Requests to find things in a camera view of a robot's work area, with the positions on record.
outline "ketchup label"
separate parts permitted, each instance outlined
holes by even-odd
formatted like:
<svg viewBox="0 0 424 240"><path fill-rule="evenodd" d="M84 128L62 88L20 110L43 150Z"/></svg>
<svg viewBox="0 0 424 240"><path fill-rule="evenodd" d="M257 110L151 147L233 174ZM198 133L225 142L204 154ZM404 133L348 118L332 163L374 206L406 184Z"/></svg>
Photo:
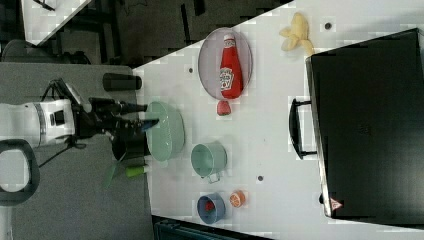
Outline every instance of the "ketchup label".
<svg viewBox="0 0 424 240"><path fill-rule="evenodd" d="M234 41L233 39L228 39L224 41L224 48L230 48L235 46L236 46L236 41Z"/></svg>
<svg viewBox="0 0 424 240"><path fill-rule="evenodd" d="M233 85L234 74L231 68L221 68L219 80L221 82L221 91L230 90Z"/></svg>

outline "mug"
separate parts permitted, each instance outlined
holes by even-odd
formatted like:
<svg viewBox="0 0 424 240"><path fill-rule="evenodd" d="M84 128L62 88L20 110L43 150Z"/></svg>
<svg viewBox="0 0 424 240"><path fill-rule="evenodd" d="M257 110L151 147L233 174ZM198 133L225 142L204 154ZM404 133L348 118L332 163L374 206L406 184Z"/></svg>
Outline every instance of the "mug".
<svg viewBox="0 0 424 240"><path fill-rule="evenodd" d="M194 171L202 178L208 178L209 183L220 180L220 172L227 165L227 153L219 142L196 145L191 151L191 165ZM217 180L212 181L211 175L216 175Z"/></svg>

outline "suitcase handle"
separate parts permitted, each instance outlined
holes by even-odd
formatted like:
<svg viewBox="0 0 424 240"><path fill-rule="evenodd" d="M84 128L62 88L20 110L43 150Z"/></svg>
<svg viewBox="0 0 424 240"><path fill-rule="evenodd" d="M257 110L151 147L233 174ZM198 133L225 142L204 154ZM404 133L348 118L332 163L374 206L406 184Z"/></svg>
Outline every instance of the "suitcase handle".
<svg viewBox="0 0 424 240"><path fill-rule="evenodd" d="M316 151L306 152L306 151L303 151L303 148L302 148L302 137L301 137L302 134L300 130L299 112L297 111L297 108L300 106L309 105L309 104L311 104L311 101L299 102L296 99L293 99L292 105L290 107L290 115L289 115L290 138L291 138L294 150L296 150L296 153L300 157L300 159L303 159L303 157L306 155L317 154Z"/></svg>

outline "black hole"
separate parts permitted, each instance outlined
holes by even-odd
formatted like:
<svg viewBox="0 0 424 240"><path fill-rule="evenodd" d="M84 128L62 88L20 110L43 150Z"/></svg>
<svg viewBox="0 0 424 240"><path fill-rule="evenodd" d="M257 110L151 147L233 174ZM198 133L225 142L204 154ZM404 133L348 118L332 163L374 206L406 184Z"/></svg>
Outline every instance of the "black hole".
<svg viewBox="0 0 424 240"><path fill-rule="evenodd" d="M326 23L326 24L324 25L325 29L327 29L327 30L331 29L331 27L332 27L332 26L333 26L333 25L331 25L331 23Z"/></svg>

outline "ketchup bottle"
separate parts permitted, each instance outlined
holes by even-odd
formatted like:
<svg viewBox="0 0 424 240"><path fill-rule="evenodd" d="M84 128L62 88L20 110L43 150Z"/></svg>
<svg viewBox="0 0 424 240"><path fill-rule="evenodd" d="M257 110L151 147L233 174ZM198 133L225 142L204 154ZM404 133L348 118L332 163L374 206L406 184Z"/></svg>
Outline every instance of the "ketchup bottle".
<svg viewBox="0 0 424 240"><path fill-rule="evenodd" d="M237 54L236 39L233 34L224 36L219 81L221 82L223 97L234 99L241 95L243 91L243 75Z"/></svg>

